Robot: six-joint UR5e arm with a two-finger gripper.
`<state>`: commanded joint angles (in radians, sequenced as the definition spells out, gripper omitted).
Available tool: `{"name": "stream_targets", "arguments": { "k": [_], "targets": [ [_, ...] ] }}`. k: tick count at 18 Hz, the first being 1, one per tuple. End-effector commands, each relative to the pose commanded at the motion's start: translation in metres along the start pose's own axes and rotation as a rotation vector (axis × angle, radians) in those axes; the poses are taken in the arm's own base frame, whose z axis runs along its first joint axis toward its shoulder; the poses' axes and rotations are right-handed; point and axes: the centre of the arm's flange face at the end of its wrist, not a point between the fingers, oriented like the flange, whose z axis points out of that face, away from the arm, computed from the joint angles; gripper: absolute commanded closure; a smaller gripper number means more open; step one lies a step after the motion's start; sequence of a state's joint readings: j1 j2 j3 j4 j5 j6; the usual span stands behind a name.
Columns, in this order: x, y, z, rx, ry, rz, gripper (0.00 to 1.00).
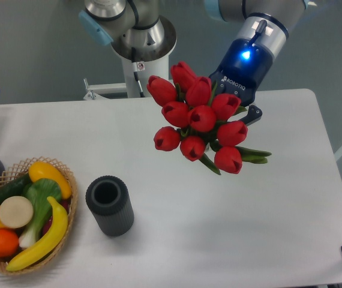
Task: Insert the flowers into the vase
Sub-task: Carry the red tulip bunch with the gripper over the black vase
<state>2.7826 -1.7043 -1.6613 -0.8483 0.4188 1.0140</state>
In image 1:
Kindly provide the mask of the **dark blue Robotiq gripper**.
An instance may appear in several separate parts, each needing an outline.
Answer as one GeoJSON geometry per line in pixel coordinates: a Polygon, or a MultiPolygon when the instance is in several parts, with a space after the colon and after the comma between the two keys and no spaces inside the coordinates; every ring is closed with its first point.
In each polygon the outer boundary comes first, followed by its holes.
{"type": "Polygon", "coordinates": [[[264,48],[248,46],[248,40],[233,41],[218,68],[209,75],[217,83],[215,93],[233,94],[240,98],[242,106],[248,106],[247,115],[240,119],[246,126],[259,121],[262,110],[254,102],[262,80],[273,64],[271,54],[264,48]]]}

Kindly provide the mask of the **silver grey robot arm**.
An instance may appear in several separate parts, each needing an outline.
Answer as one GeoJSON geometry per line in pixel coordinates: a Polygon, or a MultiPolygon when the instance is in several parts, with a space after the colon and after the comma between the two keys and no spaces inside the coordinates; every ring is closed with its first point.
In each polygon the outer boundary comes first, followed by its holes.
{"type": "MultiPolygon", "coordinates": [[[[257,89],[277,58],[307,1],[206,1],[205,10],[223,22],[243,23],[210,79],[216,92],[233,93],[248,108],[243,122],[258,121],[257,89]]],[[[167,78],[169,55],[176,46],[172,23],[159,12],[158,1],[86,1],[79,20],[91,38],[110,45],[120,57],[130,98],[149,96],[150,76],[167,78]]]]}

